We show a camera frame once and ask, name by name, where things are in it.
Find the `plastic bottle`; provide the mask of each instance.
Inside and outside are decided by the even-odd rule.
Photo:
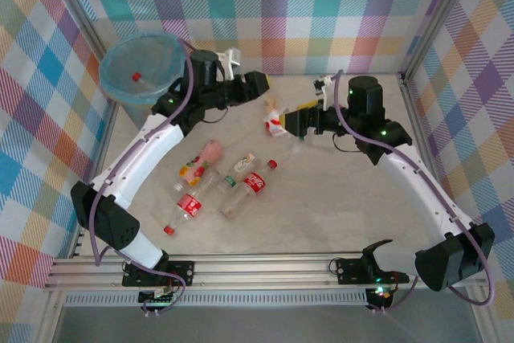
[[[248,174],[235,192],[223,201],[220,212],[226,217],[234,216],[235,211],[248,194],[255,196],[266,186],[266,178],[271,171],[275,170],[276,166],[276,161],[270,160],[263,168]]]
[[[228,173],[218,184],[218,189],[227,194],[231,192],[250,172],[260,167],[260,160],[252,153],[241,157],[229,169]]]
[[[216,169],[209,169],[202,177],[202,180],[188,193],[184,194],[171,213],[171,219],[164,227],[164,232],[173,235],[175,230],[183,223],[194,218],[200,208],[202,202],[207,196],[216,182],[222,178],[222,175]]]
[[[181,192],[188,186],[198,184],[209,165],[216,162],[222,154],[223,146],[219,142],[207,142],[200,154],[180,169],[178,172],[180,179],[173,185],[173,188]]]

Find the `colorful checkered fabric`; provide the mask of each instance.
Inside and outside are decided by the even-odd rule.
[[[139,30],[243,52],[269,74],[395,73],[430,0],[83,0],[106,43]]]
[[[0,0],[0,341],[28,341],[32,301],[75,226],[108,102],[62,0]]]
[[[514,326],[514,0],[458,0],[411,87],[444,188],[496,233],[496,311]]]

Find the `pink bottle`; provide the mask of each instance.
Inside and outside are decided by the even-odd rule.
[[[223,146],[219,142],[209,141],[195,159],[185,164],[178,175],[179,181],[173,188],[177,191],[184,190],[187,186],[195,186],[210,164],[216,162],[223,154]]]

